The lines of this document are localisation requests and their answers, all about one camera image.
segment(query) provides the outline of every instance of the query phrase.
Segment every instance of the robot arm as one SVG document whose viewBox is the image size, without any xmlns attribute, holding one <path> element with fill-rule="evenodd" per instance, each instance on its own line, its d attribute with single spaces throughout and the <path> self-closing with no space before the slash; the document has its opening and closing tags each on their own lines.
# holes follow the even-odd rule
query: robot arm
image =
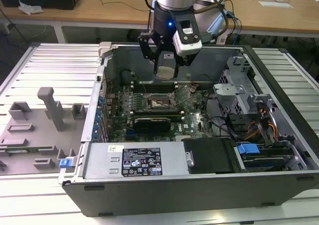
<svg viewBox="0 0 319 225">
<path fill-rule="evenodd" d="M 209 3 L 205 8 L 194 10 L 196 0 L 156 0 L 154 8 L 154 28 L 142 33 L 139 43 L 144 58 L 154 62 L 154 74 L 157 73 L 158 59 L 162 51 L 171 51 L 175 55 L 174 77 L 181 66 L 189 66 L 202 48 L 202 37 L 195 19 L 196 13 L 216 8 L 223 0 Z M 152 51 L 148 41 L 152 39 L 157 46 Z"/>
</svg>

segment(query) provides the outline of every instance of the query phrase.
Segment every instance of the gray floor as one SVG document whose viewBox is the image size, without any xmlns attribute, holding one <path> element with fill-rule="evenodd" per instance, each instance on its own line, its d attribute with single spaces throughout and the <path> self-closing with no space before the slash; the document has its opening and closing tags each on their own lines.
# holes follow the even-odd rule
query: gray floor
<svg viewBox="0 0 319 225">
<path fill-rule="evenodd" d="M 44 26 L 42 25 L 17 25 L 17 27 L 27 40 L 40 34 L 44 30 Z M 102 28 L 101 41 L 126 42 L 127 32 L 127 29 Z M 65 27 L 65 33 L 69 43 L 96 43 L 94 28 Z M 234 38 L 234 36 L 231 36 L 228 43 L 232 44 Z M 240 44 L 250 45 L 252 47 L 268 47 L 266 45 L 267 39 L 266 42 L 262 43 L 264 38 L 264 36 L 258 35 L 255 38 L 253 38 L 252 35 L 245 35 L 242 36 Z M 27 48 L 26 43 L 19 48 L 23 42 L 24 40 L 14 28 L 11 30 L 9 36 L 0 37 L 0 84 L 7 77 L 11 69 L 23 55 L 24 50 Z M 57 43 L 53 27 L 47 26 L 44 33 L 31 39 L 30 42 Z M 278 37 L 277 41 L 271 47 L 286 48 L 305 68 L 314 59 L 314 56 L 318 51 L 318 47 L 315 46 L 315 42 L 312 38 L 301 38 L 298 41 L 296 38 L 290 37 L 287 42 L 284 42 L 282 37 Z M 313 63 L 309 69 L 309 73 L 313 77 L 316 77 L 318 71 L 319 65 Z"/>
</svg>

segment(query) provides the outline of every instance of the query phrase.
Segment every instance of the slotted metal surface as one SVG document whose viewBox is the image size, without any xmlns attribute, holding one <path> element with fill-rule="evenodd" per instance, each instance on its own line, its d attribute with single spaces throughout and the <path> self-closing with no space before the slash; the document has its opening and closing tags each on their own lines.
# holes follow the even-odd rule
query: slotted metal surface
<svg viewBox="0 0 319 225">
<path fill-rule="evenodd" d="M 80 45 L 80 44 L 41 44 L 34 50 L 43 51 L 81 51 L 84 57 L 86 52 L 97 52 L 98 45 Z M 319 121 L 319 105 L 312 101 L 312 97 L 318 96 L 318 88 L 314 82 L 309 79 L 307 73 L 304 73 L 294 62 L 289 55 L 281 57 L 280 60 L 272 58 L 272 54 L 282 56 L 283 54 L 276 49 L 256 49 L 257 54 L 268 56 L 263 59 L 267 68 L 273 71 L 282 71 L 276 77 L 279 79 L 279 84 L 285 92 L 294 97 L 296 107 L 303 114 L 308 123 L 315 128 Z M 87 70 L 88 68 L 96 68 L 100 64 L 98 56 L 91 56 L 91 61 L 81 61 L 79 57 L 76 61 L 66 58 L 65 61 L 60 59 L 54 60 L 54 57 L 47 61 L 32 60 L 32 55 L 27 58 L 28 63 L 21 65 L 20 71 L 14 75 L 14 80 L 10 82 L 8 88 L 0 95 L 0 132 L 5 127 L 6 122 L 10 120 L 10 115 L 7 111 L 11 99 L 18 97 L 28 99 L 31 108 L 43 108 L 44 105 L 37 102 L 36 92 L 39 87 L 53 87 L 55 89 L 55 99 L 61 100 L 63 107 L 71 107 L 71 100 L 78 100 L 83 103 L 89 101 L 90 92 L 93 88 L 94 79 L 83 80 L 82 77 L 68 77 L 62 79 L 61 74 L 77 74 L 87 75 L 91 78 L 90 73 L 73 72 L 79 68 Z M 17 80 L 18 74 L 26 68 L 61 68 L 59 72 L 43 72 L 34 71 L 35 74 L 54 74 L 54 78 L 44 79 L 36 78 L 36 80 Z M 286 76 L 285 70 L 302 72 L 304 76 Z M 259 86 L 266 93 L 266 89 L 262 83 L 258 81 Z M 317 225 L 319 224 L 319 190 L 304 191 L 291 200 L 284 203 L 282 206 L 265 207 L 265 208 L 242 208 L 228 209 L 215 211 L 197 211 L 174 214 L 153 214 L 153 215 L 137 215 L 137 216 L 121 216 L 121 217 L 104 217 L 104 218 L 88 218 L 81 214 L 79 208 L 65 194 L 61 185 L 57 182 L 57 174 L 45 174 L 43 177 L 35 177 L 33 175 L 25 176 L 2 176 L 0 180 L 0 224 L 15 225 L 21 223 L 27 224 L 57 224 L 63 221 L 64 223 L 73 223 L 77 225 L 207 225 L 207 224 L 227 224 L 234 225 L 240 222 L 254 221 L 254 224 L 263 225 Z"/>
<path fill-rule="evenodd" d="M 254 48 L 270 73 L 319 136 L 319 85 L 289 53 L 279 49 Z M 255 79 L 264 93 L 261 80 Z"/>
<path fill-rule="evenodd" d="M 97 44 L 42 43 L 34 48 L 0 94 L 0 133 L 11 118 L 8 110 L 13 102 L 27 102 L 31 109 L 45 108 L 37 97 L 40 87 L 53 87 L 54 99 L 64 108 L 73 103 L 88 107 L 100 64 Z"/>
</svg>

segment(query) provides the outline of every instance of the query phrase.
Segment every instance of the blue latch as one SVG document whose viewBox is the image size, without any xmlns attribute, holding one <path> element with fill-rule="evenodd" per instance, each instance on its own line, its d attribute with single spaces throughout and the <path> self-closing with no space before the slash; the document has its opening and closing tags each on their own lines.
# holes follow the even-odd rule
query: blue latch
<svg viewBox="0 0 319 225">
<path fill-rule="evenodd" d="M 242 143 L 237 146 L 240 154 L 260 154 L 259 148 L 256 144 Z"/>
<path fill-rule="evenodd" d="M 69 169 L 72 168 L 72 160 L 73 159 L 61 159 L 59 167 L 61 169 Z"/>
</svg>

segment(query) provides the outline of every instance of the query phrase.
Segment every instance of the warning label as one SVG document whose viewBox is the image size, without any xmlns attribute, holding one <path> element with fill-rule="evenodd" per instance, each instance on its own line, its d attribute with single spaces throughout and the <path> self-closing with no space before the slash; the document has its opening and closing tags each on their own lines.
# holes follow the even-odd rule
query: warning label
<svg viewBox="0 0 319 225">
<path fill-rule="evenodd" d="M 123 149 L 122 175 L 163 175 L 160 148 Z"/>
</svg>

